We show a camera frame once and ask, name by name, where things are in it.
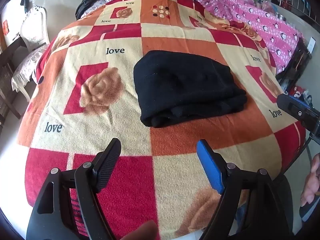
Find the person's right hand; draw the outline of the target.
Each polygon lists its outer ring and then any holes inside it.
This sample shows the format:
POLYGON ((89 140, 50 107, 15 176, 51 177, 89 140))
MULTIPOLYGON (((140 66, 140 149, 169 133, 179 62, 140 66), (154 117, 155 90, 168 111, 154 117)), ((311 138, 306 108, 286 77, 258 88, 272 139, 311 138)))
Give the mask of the person's right hand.
POLYGON ((300 197, 300 206, 311 204, 319 191, 319 153, 314 156, 311 162, 310 173, 307 175, 304 189, 300 197))

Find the person's left hand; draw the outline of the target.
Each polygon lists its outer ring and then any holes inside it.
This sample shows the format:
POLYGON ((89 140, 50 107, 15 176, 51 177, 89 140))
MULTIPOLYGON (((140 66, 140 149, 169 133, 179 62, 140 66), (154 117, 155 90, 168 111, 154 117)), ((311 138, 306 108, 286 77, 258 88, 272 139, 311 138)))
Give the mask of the person's left hand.
POLYGON ((121 240, 154 240, 157 237, 158 227, 153 220, 147 221, 136 230, 128 233, 121 240))

